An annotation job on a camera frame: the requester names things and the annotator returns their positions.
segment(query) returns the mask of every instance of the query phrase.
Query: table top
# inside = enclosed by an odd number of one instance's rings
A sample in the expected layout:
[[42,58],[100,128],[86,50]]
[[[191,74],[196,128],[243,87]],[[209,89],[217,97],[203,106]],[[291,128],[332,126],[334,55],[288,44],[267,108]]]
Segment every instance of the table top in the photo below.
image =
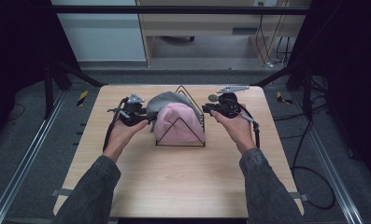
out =
[[[84,173],[102,154],[112,112],[120,100],[132,92],[145,99],[176,91],[178,86],[102,87],[77,152],[68,170],[63,189],[73,189]],[[207,97],[225,86],[185,86],[201,108]],[[261,150],[289,192],[296,192],[278,132],[264,91],[259,87],[237,91],[238,102],[260,124]],[[241,154],[224,128],[205,114],[205,147],[155,146],[150,126],[137,133],[121,154],[117,164],[121,179],[114,191],[112,217],[248,217],[244,176],[239,168]],[[60,195],[54,214],[63,204]],[[299,200],[295,200],[301,213]]]

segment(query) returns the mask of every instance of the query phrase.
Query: pink fabric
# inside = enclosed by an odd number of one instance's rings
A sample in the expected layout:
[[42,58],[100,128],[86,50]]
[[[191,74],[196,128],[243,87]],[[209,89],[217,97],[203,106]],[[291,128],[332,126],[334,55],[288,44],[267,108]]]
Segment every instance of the pink fabric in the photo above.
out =
[[194,110],[182,103],[168,104],[159,111],[153,131],[157,140],[162,138],[160,143],[192,142],[199,141],[199,139],[206,141],[203,128]]

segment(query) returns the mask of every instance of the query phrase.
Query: long-sleeved shirt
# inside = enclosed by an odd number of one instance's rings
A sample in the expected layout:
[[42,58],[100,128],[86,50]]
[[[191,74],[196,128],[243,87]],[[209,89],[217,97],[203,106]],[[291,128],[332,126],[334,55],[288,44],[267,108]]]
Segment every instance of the long-sleeved shirt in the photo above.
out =
[[[303,223],[298,206],[255,147],[240,160],[249,224]],[[99,157],[80,179],[52,223],[108,223],[113,191],[121,177],[116,163]]]

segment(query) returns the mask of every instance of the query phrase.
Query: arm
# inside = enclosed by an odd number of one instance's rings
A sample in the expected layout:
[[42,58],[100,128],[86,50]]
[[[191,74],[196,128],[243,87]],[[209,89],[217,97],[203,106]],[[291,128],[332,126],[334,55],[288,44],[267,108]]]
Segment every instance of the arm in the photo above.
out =
[[120,120],[115,123],[103,155],[80,179],[52,223],[108,223],[113,190],[121,177],[116,161],[133,135],[147,124],[147,120],[133,127]]
[[240,168],[245,177],[249,223],[303,223],[293,198],[270,167],[263,152],[255,146],[250,123],[237,116],[228,119],[212,111],[242,154]]

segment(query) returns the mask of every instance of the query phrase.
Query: wall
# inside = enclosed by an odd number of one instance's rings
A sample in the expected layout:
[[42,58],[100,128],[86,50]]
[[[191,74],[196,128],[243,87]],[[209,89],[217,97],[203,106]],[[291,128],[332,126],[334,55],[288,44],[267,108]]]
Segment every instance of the wall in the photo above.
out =
[[[54,5],[134,6],[134,0],[51,0]],[[59,14],[79,62],[145,62],[136,14]]]

